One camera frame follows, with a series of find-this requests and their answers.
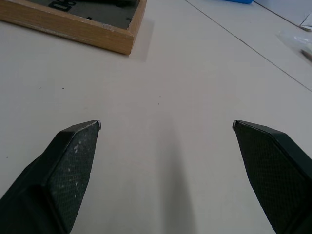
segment dark board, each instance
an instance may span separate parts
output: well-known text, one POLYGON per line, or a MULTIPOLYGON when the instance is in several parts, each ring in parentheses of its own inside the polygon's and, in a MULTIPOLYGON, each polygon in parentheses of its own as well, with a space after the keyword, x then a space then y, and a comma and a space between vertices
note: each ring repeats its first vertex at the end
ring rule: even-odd
POLYGON ((138 1, 116 0, 28 0, 69 14, 128 29, 138 7, 138 1))

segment plastic bag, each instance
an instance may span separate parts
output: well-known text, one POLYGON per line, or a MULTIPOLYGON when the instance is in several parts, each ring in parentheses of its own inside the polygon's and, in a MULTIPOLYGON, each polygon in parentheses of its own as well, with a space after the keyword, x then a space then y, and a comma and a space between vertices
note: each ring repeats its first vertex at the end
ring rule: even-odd
POLYGON ((307 59, 312 62, 312 37, 308 38, 307 34, 292 35, 286 32, 279 32, 277 37, 286 46, 292 49, 303 59, 307 59))

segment white tabletop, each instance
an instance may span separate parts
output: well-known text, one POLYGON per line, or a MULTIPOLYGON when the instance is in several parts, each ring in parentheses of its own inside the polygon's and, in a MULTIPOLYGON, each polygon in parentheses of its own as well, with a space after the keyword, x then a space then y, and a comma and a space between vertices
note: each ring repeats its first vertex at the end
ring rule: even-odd
POLYGON ((102 122, 73 234, 273 234, 232 122, 312 156, 312 93, 183 0, 149 0, 129 57, 3 22, 0 55, 0 195, 58 131, 102 122))

